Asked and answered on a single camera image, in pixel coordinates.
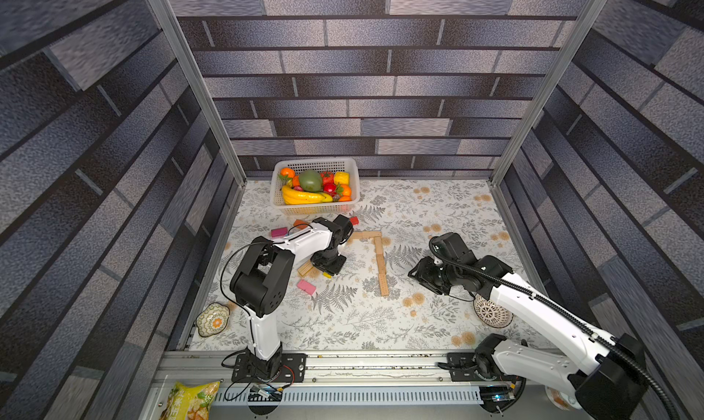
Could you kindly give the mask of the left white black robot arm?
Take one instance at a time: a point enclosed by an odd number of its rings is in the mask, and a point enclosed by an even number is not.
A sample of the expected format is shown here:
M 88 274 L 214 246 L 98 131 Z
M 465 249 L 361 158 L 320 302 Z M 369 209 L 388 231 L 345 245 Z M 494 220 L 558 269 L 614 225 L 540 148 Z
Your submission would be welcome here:
M 283 383 L 304 380 L 307 355 L 285 353 L 277 328 L 276 311 L 289 287 L 292 272 L 301 263 L 332 276 L 347 257 L 338 247 L 354 232 L 350 218 L 330 221 L 316 218 L 306 225 L 285 229 L 277 238 L 258 237 L 243 249 L 244 256 L 232 274 L 223 296 L 244 311 L 249 321 L 247 346 L 232 355 L 233 383 Z

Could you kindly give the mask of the wood block marked 71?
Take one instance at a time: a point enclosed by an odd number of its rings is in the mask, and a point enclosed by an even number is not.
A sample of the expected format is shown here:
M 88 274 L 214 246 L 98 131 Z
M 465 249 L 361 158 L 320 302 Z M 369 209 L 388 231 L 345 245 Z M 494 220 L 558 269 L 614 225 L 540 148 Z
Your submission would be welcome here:
M 379 275 L 385 276 L 387 274 L 386 271 L 386 263 L 384 260 L 384 256 L 382 254 L 378 254 L 376 256 L 377 264 L 378 264 L 378 269 L 379 269 Z

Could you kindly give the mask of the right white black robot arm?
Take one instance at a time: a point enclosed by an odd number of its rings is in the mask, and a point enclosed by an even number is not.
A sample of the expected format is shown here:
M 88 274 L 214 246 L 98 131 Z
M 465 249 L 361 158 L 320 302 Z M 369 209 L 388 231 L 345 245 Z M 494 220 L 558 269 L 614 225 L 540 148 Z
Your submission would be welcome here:
M 486 337 L 469 369 L 487 381 L 516 376 L 576 400 L 594 419 L 627 419 L 653 391 L 671 419 L 675 404 L 646 369 L 643 344 L 628 334 L 615 337 L 539 293 L 513 268 L 487 255 L 477 258 L 457 233 L 429 241 L 430 253 L 408 273 L 436 295 L 460 286 L 516 315 L 559 350 L 547 353 L 503 335 Z

